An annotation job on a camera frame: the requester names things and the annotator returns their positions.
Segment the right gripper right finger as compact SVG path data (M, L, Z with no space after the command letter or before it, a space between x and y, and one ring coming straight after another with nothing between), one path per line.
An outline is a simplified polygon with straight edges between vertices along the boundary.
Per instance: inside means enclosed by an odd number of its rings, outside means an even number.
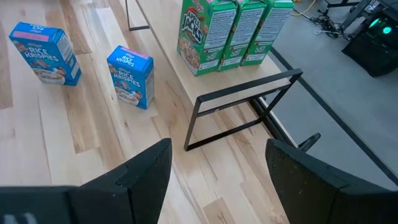
M397 192L337 169L277 139L265 158L290 223L397 223Z

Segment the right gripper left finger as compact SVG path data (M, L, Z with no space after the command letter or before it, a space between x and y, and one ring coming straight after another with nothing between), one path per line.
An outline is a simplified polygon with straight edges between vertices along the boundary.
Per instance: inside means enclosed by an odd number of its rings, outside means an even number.
M1 187L1 223L157 223L171 168L164 138L81 186Z

